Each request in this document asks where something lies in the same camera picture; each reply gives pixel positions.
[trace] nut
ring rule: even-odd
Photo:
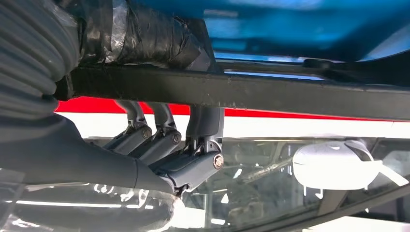
[[[151,131],[150,129],[145,129],[145,130],[142,132],[142,137],[143,137],[144,139],[147,139],[147,138],[151,137],[151,135],[152,135],[152,131]]]
[[[181,135],[176,134],[172,137],[172,142],[174,142],[174,144],[178,144],[181,141]]]
[[[216,154],[214,156],[214,168],[215,169],[221,169],[223,166],[223,156],[221,154]]]

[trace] red stripe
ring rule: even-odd
[[[152,110],[144,103],[141,103],[145,114],[152,114]],[[189,115],[190,109],[186,105],[170,104],[171,111],[174,115]],[[124,113],[114,100],[81,97],[71,99],[69,101],[61,101],[56,112],[68,113]],[[226,116],[238,117],[278,117],[278,118],[310,118],[310,119],[339,119],[339,120],[367,120],[360,118],[348,118],[337,116],[319,116],[319,115],[305,115],[305,114],[290,114],[281,112],[267,112],[255,110],[237,110],[226,109]]]

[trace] black tape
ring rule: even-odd
[[[199,42],[179,21],[141,4],[127,3],[127,34],[118,64],[157,62],[184,69],[199,56]]]
[[[80,63],[104,62],[105,50],[111,51],[112,0],[55,0],[55,3],[78,20]]]
[[[149,7],[125,0],[127,25],[122,50],[114,64],[157,63],[184,69],[200,54],[201,44],[187,26]],[[112,0],[55,0],[77,18],[81,35],[80,64],[105,61],[111,49]]]

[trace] clear plastic sheet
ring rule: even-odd
[[[8,216],[14,210],[14,204],[8,203],[20,198],[24,185],[24,174],[0,168],[0,228],[8,223]]]
[[[25,186],[2,232],[165,230],[182,201],[171,194],[92,183]]]
[[[60,9],[52,0],[41,0],[41,3],[43,4],[43,7],[50,11],[63,26],[72,28],[78,26],[75,18]]]

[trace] black frame rail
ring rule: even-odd
[[[78,67],[59,83],[56,97],[79,96],[410,120],[409,87],[176,71],[148,65]]]

